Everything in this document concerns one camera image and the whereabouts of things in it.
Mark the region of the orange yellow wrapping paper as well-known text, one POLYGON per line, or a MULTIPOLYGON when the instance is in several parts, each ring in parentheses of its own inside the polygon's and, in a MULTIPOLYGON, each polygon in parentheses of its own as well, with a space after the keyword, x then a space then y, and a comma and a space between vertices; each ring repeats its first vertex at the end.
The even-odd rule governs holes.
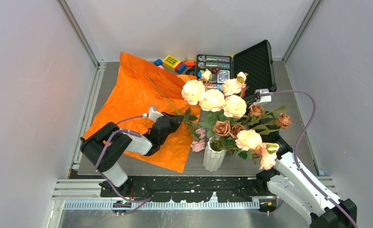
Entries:
MULTIPOLYGON (((175 75, 157 67, 137 56, 120 54, 120 66, 116 84, 107 101, 96 114, 91 126, 83 138, 88 139, 108 122, 117 123, 119 127, 145 133, 152 126, 152 121, 138 118, 147 113, 151 105, 160 112, 190 114, 200 116, 201 109, 197 105, 188 104, 181 95, 184 84, 192 80, 192 76, 175 75)), ((160 150, 152 156, 142 156, 134 152, 125 152, 144 162, 183 173, 189 153, 192 136, 186 124, 168 136, 160 150)))

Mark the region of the peach rose flower stem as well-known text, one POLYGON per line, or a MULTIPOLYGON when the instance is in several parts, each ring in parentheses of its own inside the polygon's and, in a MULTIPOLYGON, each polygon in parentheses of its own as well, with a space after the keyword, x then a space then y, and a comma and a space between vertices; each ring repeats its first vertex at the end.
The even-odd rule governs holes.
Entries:
POLYGON ((223 110, 226 117, 240 119, 245 114, 247 104, 240 93, 247 87, 245 84, 247 75, 247 73, 239 72, 236 78, 228 79, 222 85, 225 95, 223 110))

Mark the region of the small pink rose stem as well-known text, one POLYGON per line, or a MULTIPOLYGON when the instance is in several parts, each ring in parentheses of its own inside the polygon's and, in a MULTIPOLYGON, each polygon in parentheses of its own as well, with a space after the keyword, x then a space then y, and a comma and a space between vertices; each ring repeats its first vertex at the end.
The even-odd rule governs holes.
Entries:
POLYGON ((277 143, 263 142, 261 135, 255 130, 242 130, 237 134, 236 146, 242 151, 247 151, 260 158, 260 170, 270 170, 276 164, 277 143))

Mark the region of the brown rose flower stem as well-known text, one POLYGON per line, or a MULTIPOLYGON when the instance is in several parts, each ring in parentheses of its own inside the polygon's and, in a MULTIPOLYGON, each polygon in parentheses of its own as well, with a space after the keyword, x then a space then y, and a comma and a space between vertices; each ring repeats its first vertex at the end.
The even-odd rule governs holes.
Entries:
POLYGON ((266 111, 261 105, 252 105, 240 118, 229 118, 224 110, 209 112, 205 122, 208 137, 213 137, 212 146, 216 151, 226 150, 230 153, 246 153, 236 146, 237 134, 242 130, 255 130, 261 135, 265 143, 273 142, 273 138, 280 130, 288 129, 292 125, 292 118, 286 114, 285 107, 266 111))

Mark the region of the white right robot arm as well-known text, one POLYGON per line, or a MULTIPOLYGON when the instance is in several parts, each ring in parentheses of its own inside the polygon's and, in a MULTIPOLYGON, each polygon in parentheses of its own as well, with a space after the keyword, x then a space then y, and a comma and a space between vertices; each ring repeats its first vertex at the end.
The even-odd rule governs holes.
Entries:
POLYGON ((357 206, 342 200, 327 188, 299 160, 296 148, 281 137, 275 166, 256 175, 256 189, 262 195, 277 195, 291 206, 311 228, 356 228, 357 206))

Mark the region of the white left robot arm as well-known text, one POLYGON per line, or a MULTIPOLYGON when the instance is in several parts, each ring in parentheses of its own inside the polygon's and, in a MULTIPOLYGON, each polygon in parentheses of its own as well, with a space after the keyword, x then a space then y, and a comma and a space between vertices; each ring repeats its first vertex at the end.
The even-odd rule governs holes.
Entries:
POLYGON ((128 175, 118 160, 125 151, 142 156, 152 156, 164 145, 168 136, 178 130, 184 116, 153 111, 129 117, 120 122, 136 118, 147 118, 153 125, 146 133, 120 128, 117 123, 108 122, 88 138, 81 137, 80 151, 95 166, 95 170, 112 183, 112 190, 120 197, 131 189, 128 175))

